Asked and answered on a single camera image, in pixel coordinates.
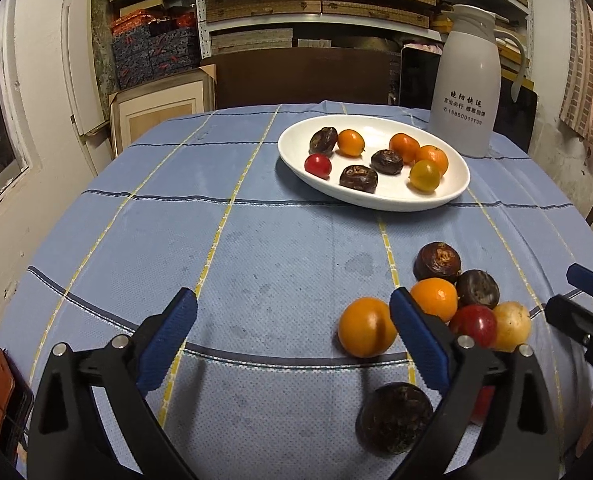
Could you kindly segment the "pale yellow round fruit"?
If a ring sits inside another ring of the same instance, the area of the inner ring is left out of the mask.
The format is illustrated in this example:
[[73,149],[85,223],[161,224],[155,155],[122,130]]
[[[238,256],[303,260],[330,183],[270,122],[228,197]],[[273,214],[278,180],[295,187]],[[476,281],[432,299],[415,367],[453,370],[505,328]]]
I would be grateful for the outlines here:
[[531,333],[531,317],[523,304],[503,302],[494,307],[493,313],[497,321],[495,350],[512,352],[520,344],[525,344]]

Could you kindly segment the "dark red plum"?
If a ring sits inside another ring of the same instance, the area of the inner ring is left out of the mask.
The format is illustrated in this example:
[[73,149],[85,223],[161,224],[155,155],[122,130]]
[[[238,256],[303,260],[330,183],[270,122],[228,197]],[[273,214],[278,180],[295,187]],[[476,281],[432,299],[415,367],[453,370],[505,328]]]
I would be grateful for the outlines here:
[[480,304],[460,308],[448,326],[456,336],[470,336],[482,348],[493,347],[498,333],[493,310]]

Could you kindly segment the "dark water chestnut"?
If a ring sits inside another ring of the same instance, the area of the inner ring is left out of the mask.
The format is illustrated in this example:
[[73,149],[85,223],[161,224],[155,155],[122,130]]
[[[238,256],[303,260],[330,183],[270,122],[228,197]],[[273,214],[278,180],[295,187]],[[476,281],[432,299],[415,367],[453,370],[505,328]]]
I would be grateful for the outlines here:
[[500,289],[494,278],[482,270],[467,270],[456,281],[458,306],[478,304],[494,309],[499,304]]
[[330,156],[336,146],[337,138],[336,128],[323,127],[313,134],[309,141],[309,152],[310,154],[324,154]]
[[456,249],[444,242],[424,245],[415,257],[413,274],[419,281],[441,278],[455,283],[461,273],[461,258]]
[[375,192],[378,183],[377,171],[363,165],[347,166],[339,176],[339,185],[344,188],[370,194]]
[[371,156],[370,165],[380,174],[396,176],[403,170],[403,159],[391,150],[380,150]]

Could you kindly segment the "small orange fruit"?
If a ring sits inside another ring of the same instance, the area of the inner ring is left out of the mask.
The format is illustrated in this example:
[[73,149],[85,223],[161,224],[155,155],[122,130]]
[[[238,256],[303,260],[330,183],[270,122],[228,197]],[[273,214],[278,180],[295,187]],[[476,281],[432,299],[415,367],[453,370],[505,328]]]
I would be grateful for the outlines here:
[[456,286],[442,278],[426,278],[418,281],[410,293],[422,311],[448,323],[458,310]]

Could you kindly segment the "orange round fruit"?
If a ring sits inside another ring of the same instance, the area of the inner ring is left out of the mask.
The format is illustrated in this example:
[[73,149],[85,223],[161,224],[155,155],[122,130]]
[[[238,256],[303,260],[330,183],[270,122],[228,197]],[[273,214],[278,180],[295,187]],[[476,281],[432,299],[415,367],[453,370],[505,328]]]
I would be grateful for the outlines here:
[[353,301],[337,324],[337,336],[343,349],[359,359],[380,356],[391,348],[397,330],[384,301],[362,297]]

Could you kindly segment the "red-brown box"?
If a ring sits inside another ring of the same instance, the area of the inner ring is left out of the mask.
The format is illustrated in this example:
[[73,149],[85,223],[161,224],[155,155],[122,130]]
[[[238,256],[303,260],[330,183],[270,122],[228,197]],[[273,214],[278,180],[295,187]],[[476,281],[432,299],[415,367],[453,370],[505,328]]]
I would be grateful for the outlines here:
[[34,394],[8,352],[0,348],[0,452],[16,466],[19,448],[26,449],[28,416]]

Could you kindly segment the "large mandarin orange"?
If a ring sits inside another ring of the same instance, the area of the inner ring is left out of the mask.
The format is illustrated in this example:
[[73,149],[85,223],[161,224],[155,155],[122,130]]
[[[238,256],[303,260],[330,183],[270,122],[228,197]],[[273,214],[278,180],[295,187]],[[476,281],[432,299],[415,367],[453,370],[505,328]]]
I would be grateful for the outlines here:
[[439,173],[444,176],[449,167],[449,160],[443,150],[434,145],[423,145],[415,153],[415,160],[430,160],[438,168]]

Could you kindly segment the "white thermos jug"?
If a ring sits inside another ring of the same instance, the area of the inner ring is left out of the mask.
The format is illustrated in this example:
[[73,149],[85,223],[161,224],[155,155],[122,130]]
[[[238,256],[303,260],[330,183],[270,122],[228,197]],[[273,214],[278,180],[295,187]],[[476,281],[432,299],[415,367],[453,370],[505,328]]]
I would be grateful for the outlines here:
[[527,67],[523,44],[517,36],[496,28],[496,15],[456,4],[448,12],[453,22],[441,52],[427,131],[463,156],[487,155],[497,117],[501,64],[497,40],[514,44],[521,64],[511,87],[516,100]]

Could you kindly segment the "small mandarin orange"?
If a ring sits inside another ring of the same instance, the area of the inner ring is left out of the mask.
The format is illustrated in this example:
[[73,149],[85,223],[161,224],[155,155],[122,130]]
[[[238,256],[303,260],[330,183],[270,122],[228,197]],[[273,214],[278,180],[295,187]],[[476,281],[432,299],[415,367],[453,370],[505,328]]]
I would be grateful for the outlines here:
[[415,162],[419,148],[419,142],[407,133],[396,133],[389,140],[389,149],[403,159],[406,166],[411,166]]

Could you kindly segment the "white oval plate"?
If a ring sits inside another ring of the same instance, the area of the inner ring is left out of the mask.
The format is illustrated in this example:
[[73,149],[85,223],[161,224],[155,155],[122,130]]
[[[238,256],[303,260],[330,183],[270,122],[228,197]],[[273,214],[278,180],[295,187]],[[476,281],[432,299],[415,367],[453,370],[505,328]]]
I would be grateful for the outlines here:
[[361,115],[309,118],[280,134],[284,165],[311,188],[382,211],[434,209],[470,184],[467,163],[419,128]]

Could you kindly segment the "blue plaid tablecloth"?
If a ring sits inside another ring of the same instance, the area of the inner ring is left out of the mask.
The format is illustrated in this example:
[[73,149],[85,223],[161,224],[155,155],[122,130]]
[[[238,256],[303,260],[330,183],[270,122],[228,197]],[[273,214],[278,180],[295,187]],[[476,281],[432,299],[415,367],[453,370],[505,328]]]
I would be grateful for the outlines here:
[[379,214],[331,200],[280,158],[306,118],[372,115],[417,127],[421,110],[323,102],[177,118],[150,130],[91,182],[40,246],[0,328],[38,382],[52,347],[99,348],[194,289],[199,313],[169,385],[150,393],[178,452],[203,479],[384,479],[396,460],[355,434],[362,399],[408,376],[393,344],[361,362],[336,341],[343,310],[411,286],[413,260],[445,242],[531,311],[531,336],[563,448],[587,422],[593,371],[540,308],[593,270],[593,232],[547,174],[504,136],[469,160],[458,200]]

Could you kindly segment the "red cherry tomato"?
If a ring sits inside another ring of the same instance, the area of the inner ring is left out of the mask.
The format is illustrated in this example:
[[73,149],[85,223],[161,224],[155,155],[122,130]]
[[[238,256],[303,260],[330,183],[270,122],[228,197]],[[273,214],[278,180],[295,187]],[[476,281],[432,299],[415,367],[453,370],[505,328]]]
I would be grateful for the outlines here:
[[328,156],[325,156],[325,154],[310,154],[305,159],[304,169],[315,177],[328,180],[332,171],[331,160]]

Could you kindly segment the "framed picture in carton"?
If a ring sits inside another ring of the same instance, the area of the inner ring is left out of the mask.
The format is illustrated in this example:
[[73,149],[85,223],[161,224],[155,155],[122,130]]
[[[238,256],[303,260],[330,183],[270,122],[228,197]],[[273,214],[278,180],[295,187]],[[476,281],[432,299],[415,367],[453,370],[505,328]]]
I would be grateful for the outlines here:
[[113,94],[113,156],[165,120],[215,110],[215,87],[216,66],[210,64]]

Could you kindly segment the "dark wooden chair back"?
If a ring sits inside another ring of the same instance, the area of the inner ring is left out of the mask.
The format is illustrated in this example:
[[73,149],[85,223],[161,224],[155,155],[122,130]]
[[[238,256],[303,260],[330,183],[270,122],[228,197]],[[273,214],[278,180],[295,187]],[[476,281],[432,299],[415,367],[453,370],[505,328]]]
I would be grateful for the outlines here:
[[336,101],[389,102],[391,58],[347,48],[282,48],[219,54],[213,67],[219,108]]

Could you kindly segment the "white leaning board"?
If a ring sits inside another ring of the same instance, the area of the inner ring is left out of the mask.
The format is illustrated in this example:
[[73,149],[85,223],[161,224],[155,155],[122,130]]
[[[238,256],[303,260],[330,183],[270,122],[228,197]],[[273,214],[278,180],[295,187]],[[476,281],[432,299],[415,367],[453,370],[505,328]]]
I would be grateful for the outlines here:
[[92,41],[92,0],[64,0],[61,58],[70,122],[94,177],[112,160],[109,119],[103,112]]

